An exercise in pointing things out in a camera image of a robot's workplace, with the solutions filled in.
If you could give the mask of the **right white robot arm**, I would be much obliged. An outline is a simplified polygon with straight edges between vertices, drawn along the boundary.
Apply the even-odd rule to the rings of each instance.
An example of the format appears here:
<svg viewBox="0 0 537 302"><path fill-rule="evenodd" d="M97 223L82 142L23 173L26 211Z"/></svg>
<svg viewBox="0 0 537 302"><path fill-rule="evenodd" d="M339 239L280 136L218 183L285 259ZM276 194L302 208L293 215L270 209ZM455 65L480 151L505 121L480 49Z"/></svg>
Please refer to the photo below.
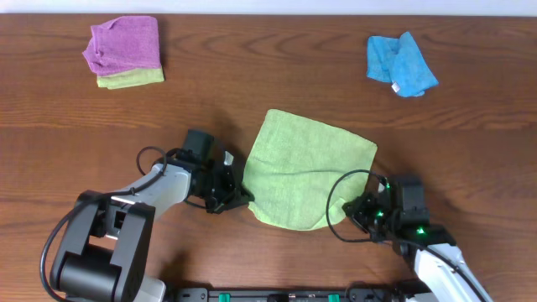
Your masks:
<svg viewBox="0 0 537 302"><path fill-rule="evenodd" d="M376 192L364 192L342 209L371 242L391 242L394 252L427 287L423 294L407 294L406 300L492 299L468 267L454 237L444 226L430 222L419 177L382 177Z"/></svg>

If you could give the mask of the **green microfiber cloth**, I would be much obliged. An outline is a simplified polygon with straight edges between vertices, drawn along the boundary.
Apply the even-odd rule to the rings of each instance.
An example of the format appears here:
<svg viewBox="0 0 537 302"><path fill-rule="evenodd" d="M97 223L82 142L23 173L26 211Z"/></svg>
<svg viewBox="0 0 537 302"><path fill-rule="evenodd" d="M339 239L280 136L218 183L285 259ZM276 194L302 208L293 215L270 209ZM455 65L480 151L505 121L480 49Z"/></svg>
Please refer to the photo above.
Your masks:
<svg viewBox="0 0 537 302"><path fill-rule="evenodd" d="M268 110L245 165L248 208L261 222L314 231L341 222L363 193L376 143L347 130Z"/></svg>

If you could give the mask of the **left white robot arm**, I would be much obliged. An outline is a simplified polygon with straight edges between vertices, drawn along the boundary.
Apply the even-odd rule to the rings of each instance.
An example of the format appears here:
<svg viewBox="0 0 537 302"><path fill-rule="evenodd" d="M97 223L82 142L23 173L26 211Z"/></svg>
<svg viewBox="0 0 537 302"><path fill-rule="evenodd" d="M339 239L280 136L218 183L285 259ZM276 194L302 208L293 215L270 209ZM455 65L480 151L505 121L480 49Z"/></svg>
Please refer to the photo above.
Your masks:
<svg viewBox="0 0 537 302"><path fill-rule="evenodd" d="M57 301L167 301L166 284L145 273L155 220L194 196L221 214L253 201L243 167L213 136L188 131L151 170L121 190L81 193L55 226L39 260L47 294Z"/></svg>

